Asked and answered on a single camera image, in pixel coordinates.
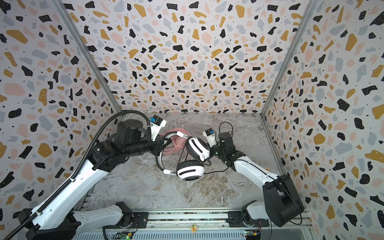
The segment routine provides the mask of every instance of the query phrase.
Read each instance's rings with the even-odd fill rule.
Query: pink cable
[[[174,128],[172,130],[162,132],[162,133],[160,133],[160,135],[161,136],[165,136],[169,132],[177,132],[177,131],[180,131],[180,132],[190,136],[190,134],[189,134],[189,132],[187,130],[185,130],[183,128],[180,128],[180,127],[176,127],[176,128]],[[175,152],[181,150],[184,147],[184,142],[186,141],[185,138],[182,138],[182,137],[179,137],[179,136],[173,136],[173,137],[171,137],[171,139],[172,139],[172,142],[174,144],[174,147],[166,147],[164,149],[164,151],[163,151],[164,155],[174,154]]]

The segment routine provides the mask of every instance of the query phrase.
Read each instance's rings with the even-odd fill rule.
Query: headphone cable
[[[295,225],[301,225],[303,223],[303,217],[301,216],[301,211],[299,209],[299,207],[296,205],[296,202],[293,200],[292,196],[290,193],[288,193],[288,191],[283,187],[283,185],[281,183],[279,183],[281,188],[284,189],[284,191],[287,193],[287,195],[290,197],[290,199],[292,200],[293,204],[295,205],[296,209],[299,211],[299,215],[300,215],[300,223],[294,223],[293,221],[289,221],[290,223],[293,223]]]
[[[221,127],[221,125],[222,125],[223,123],[228,123],[228,124],[232,127],[232,130],[229,131],[229,132],[231,132],[231,137],[233,137],[233,126],[232,126],[232,124],[230,124],[229,122],[222,122],[222,123],[220,123],[220,125],[218,126],[218,132],[219,132],[219,134],[221,133],[221,131],[220,131],[220,127]]]
[[[185,143],[187,141],[184,142],[184,146],[183,146],[183,150],[181,151],[181,154],[180,154],[180,157],[179,157],[179,161],[177,162],[177,166],[179,165],[180,161],[181,161],[181,157],[183,156],[183,152],[184,152],[184,149],[185,149]]]
[[[213,172],[205,172],[204,174],[210,174],[210,173],[214,173],[214,172],[225,172],[226,170],[228,170],[229,167],[227,167],[225,170],[222,170],[222,171],[213,171]]]

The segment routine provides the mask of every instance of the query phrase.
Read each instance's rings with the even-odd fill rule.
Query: headphones
[[[194,160],[187,160],[184,162],[179,162],[176,171],[171,171],[166,169],[162,162],[163,151],[160,152],[160,155],[156,157],[156,164],[160,170],[165,174],[177,175],[179,178],[185,181],[192,181],[201,178],[204,175],[204,165],[210,166],[211,162],[209,160],[209,146],[199,137],[188,137],[186,134],[178,132],[170,132],[165,138],[171,138],[173,136],[179,136],[186,138],[185,148],[187,149],[188,154],[190,154]]]

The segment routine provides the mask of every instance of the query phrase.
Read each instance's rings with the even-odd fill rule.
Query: terrazzo wallpaper
[[[383,1],[319,1],[265,116],[319,239],[384,239],[383,23]]]
[[[64,0],[123,109],[258,112],[304,0]]]
[[[2,239],[20,210],[69,177],[115,110],[51,2],[0,0],[0,8]]]

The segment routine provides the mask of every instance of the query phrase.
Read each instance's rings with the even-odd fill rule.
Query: marble floor
[[[266,139],[259,114],[157,114],[167,120],[161,132],[174,127],[187,130],[192,136],[205,139],[202,132],[228,121],[233,125],[233,142],[262,167],[278,174],[277,164]],[[127,118],[139,119],[136,116]],[[230,131],[228,124],[222,131]],[[181,151],[164,156],[168,169],[176,169]],[[224,170],[226,166],[217,157],[205,172]],[[182,181],[177,176],[165,175],[156,166],[152,154],[129,158],[96,183],[83,209],[108,207],[123,201],[132,209],[241,207],[252,200],[262,200],[263,192],[245,176],[228,169],[225,172],[205,175],[197,181]]]

